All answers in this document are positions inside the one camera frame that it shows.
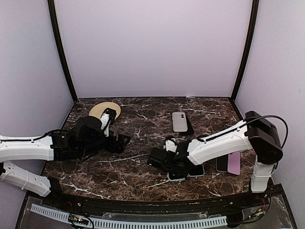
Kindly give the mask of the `lavender phone case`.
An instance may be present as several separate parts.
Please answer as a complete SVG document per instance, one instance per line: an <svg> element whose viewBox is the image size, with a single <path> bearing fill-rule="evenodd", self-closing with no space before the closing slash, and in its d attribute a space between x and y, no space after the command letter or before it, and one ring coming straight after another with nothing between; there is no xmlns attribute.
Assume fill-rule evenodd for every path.
<svg viewBox="0 0 305 229"><path fill-rule="evenodd" d="M188 177L202 177L205 175L203 164L192 167L188 173Z"/></svg>

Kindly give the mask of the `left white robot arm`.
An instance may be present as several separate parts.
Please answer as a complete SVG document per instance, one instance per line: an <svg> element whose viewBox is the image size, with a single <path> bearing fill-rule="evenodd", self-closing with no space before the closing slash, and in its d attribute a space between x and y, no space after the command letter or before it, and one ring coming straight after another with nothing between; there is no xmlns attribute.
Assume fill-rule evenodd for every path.
<svg viewBox="0 0 305 229"><path fill-rule="evenodd" d="M126 135L114 135L109 126L112 121L102 121L93 116L79 118L70 130L56 129L38 137L0 138L0 180L48 197L57 208L67 204L57 179L43 177L16 166L15 160L66 161L86 160L98 151L122 153L130 141Z"/></svg>

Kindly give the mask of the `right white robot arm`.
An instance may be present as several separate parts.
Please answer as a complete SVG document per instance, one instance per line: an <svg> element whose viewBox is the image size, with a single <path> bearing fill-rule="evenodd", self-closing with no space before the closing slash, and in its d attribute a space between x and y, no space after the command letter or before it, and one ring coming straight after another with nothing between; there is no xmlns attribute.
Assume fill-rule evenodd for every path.
<svg viewBox="0 0 305 229"><path fill-rule="evenodd" d="M152 148L147 165L165 172L169 181L183 181L188 177L203 176L203 164L209 160L253 150L255 164L250 191L243 197L243 203L253 207L267 190L269 178L283 158L286 144L280 141L277 127L269 121L270 118L284 121L277 115L261 116L249 111L245 119L213 135L199 135L182 143L167 138L162 149Z"/></svg>

